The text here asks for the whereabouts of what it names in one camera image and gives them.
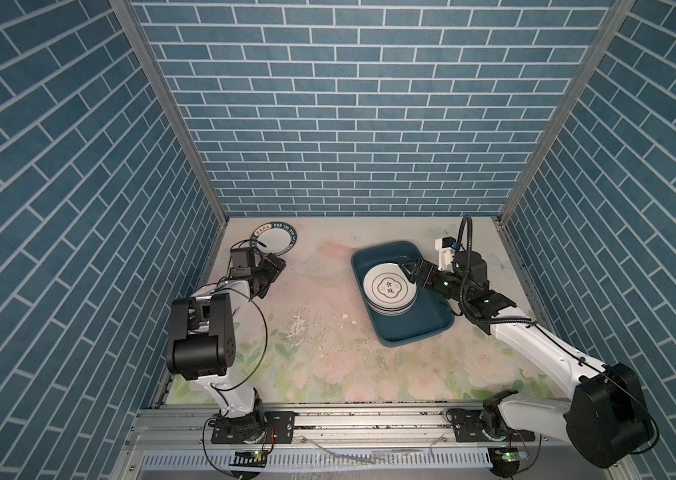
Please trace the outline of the white clover plate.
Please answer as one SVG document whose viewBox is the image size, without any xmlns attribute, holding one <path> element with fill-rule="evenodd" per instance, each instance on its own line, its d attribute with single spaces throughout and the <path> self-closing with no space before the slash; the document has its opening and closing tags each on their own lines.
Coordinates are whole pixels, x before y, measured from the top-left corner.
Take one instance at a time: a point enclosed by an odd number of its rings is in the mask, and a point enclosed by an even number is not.
<svg viewBox="0 0 676 480">
<path fill-rule="evenodd" d="M 362 287 L 369 307 L 385 316 L 408 312 L 417 299 L 417 286 L 396 263 L 372 267 L 364 276 Z"/>
</svg>

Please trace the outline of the green rim plate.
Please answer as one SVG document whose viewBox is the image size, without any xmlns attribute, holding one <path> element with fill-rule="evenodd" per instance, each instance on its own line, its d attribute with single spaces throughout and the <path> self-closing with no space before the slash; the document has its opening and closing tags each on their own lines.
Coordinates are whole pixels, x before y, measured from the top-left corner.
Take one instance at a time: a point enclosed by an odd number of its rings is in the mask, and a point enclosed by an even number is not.
<svg viewBox="0 0 676 480">
<path fill-rule="evenodd" d="M 286 222 L 271 221 L 256 228 L 250 243 L 264 254 L 284 255 L 297 243 L 296 229 Z"/>
</svg>

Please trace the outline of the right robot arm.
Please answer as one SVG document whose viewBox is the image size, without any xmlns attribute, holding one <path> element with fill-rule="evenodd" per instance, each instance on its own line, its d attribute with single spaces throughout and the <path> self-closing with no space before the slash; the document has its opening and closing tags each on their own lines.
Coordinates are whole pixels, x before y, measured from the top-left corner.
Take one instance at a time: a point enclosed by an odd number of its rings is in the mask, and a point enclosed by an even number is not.
<svg viewBox="0 0 676 480">
<path fill-rule="evenodd" d="M 533 399 L 515 389 L 483 402 L 482 428 L 491 439 L 528 431 L 571 444 L 589 463 L 609 468 L 628 455 L 642 455 L 661 440 L 637 373 L 608 365 L 561 340 L 507 296 L 493 290 L 485 266 L 459 252 L 448 270 L 420 259 L 401 263 L 413 284 L 457 302 L 461 314 L 486 334 L 529 360 L 564 393 Z"/>
</svg>

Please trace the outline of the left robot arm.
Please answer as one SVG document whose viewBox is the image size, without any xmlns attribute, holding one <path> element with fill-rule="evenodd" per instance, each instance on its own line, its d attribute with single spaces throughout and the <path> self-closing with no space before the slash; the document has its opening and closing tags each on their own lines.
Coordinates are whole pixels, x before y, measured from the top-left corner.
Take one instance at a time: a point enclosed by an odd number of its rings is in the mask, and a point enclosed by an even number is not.
<svg viewBox="0 0 676 480">
<path fill-rule="evenodd" d="M 220 414 L 214 427 L 223 441 L 252 443 L 269 433 L 260 395 L 250 376 L 233 369 L 236 360 L 234 315 L 264 298 L 286 268 L 273 253 L 241 245 L 231 250 L 227 275 L 170 308 L 166 365 L 170 374 L 208 391 Z"/>
</svg>

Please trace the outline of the teal plastic bin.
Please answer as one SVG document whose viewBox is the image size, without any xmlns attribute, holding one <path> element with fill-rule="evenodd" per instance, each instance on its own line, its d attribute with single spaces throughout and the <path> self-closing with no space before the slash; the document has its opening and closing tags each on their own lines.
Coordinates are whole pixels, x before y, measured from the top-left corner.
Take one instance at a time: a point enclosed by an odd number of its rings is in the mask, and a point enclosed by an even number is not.
<svg viewBox="0 0 676 480">
<path fill-rule="evenodd" d="M 378 312 L 365 288 L 365 278 L 372 268 L 423 260 L 420 250 L 411 242 L 395 241 L 356 251 L 351 258 L 358 288 L 379 341 L 386 347 L 397 347 L 440 334 L 454 324 L 455 317 L 447 300 L 439 294 L 410 284 L 400 273 L 402 285 L 416 288 L 415 299 L 402 313 L 390 315 Z"/>
</svg>

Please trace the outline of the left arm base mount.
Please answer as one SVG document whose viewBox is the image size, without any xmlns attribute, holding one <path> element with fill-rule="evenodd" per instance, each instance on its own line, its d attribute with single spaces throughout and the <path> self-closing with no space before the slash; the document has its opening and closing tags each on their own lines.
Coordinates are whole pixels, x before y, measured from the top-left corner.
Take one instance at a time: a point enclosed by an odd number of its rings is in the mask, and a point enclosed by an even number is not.
<svg viewBox="0 0 676 480">
<path fill-rule="evenodd" d="M 291 444 L 295 418 L 294 411 L 253 412 L 244 417 L 219 418 L 212 427 L 211 442 L 218 445 Z"/>
</svg>

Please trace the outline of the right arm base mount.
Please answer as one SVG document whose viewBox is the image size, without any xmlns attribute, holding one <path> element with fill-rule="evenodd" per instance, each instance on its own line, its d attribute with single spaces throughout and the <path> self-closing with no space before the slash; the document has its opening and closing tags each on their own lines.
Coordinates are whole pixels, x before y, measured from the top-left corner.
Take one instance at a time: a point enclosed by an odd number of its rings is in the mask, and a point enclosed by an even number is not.
<svg viewBox="0 0 676 480">
<path fill-rule="evenodd" d="M 451 424 L 457 442 L 522 443 L 536 440 L 534 432 L 510 429 L 500 414 L 493 410 L 450 408 L 445 412 L 445 418 Z"/>
</svg>

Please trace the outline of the aluminium rail frame front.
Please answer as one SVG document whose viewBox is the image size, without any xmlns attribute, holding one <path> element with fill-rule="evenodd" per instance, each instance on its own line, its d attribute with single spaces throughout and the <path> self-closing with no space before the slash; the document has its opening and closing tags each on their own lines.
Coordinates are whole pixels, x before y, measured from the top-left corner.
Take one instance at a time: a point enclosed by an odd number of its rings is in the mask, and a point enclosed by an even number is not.
<svg viewBox="0 0 676 480">
<path fill-rule="evenodd" d="M 272 404 L 294 411 L 291 444 L 211 442 L 214 408 L 140 411 L 114 479 L 636 479 L 631 459 L 599 469 L 570 445 L 457 442 L 453 403 Z"/>
</svg>

